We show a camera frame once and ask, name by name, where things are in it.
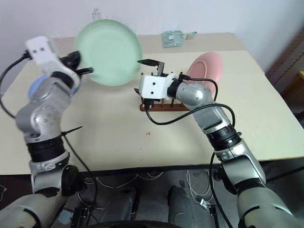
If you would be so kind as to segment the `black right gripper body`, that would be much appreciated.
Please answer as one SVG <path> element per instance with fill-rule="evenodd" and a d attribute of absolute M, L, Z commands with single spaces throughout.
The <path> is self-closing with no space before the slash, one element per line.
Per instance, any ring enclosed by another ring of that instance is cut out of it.
<path fill-rule="evenodd" d="M 157 65 L 157 76 L 166 77 L 166 74 L 163 72 L 164 63 L 158 62 L 156 65 Z"/>

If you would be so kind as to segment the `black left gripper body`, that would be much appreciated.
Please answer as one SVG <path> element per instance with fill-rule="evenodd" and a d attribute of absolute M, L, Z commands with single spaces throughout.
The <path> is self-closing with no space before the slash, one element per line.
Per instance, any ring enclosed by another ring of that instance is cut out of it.
<path fill-rule="evenodd" d="M 81 55 L 79 52 L 72 52 L 69 53 L 67 56 L 65 57 L 61 57 L 60 61 L 68 68 L 76 71 L 80 61 L 81 61 Z"/>

